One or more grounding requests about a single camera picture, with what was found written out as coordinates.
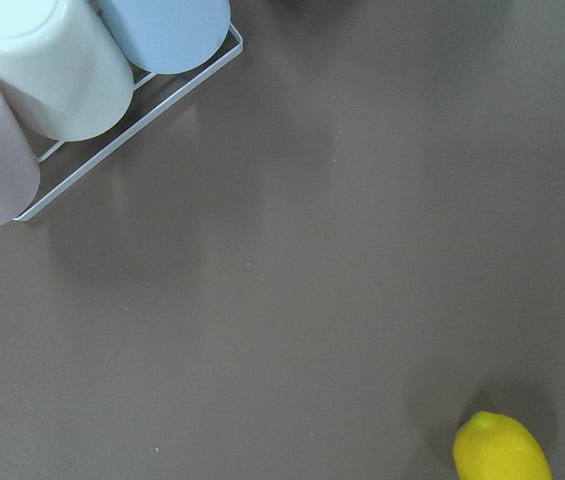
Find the yellow lemon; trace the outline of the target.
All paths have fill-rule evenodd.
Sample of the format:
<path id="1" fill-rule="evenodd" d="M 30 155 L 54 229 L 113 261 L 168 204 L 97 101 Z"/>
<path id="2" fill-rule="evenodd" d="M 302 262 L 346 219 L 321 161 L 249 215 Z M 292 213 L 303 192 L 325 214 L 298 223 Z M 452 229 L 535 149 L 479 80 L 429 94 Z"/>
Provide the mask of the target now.
<path id="1" fill-rule="evenodd" d="M 478 411 L 458 430 L 452 446 L 460 479 L 552 479 L 536 438 L 514 418 Z"/>

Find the light blue plastic cup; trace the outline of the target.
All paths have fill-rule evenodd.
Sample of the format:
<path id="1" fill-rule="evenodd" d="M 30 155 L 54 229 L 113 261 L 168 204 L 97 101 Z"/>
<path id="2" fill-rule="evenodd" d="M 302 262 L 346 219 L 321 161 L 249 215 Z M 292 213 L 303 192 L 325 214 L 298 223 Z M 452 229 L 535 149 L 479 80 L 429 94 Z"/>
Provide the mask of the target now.
<path id="1" fill-rule="evenodd" d="M 183 73 L 221 47 L 231 22 L 225 0 L 101 1 L 104 21 L 125 57 L 158 74 Z"/>

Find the white plastic cup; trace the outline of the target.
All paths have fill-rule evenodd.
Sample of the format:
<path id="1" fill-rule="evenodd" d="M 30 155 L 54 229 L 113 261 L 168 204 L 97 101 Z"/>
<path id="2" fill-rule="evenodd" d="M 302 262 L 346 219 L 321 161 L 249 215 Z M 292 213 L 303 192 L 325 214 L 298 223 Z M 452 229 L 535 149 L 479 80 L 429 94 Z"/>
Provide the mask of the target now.
<path id="1" fill-rule="evenodd" d="M 99 136 L 130 106 L 130 65 L 87 1 L 0 1 L 0 88 L 30 129 Z"/>

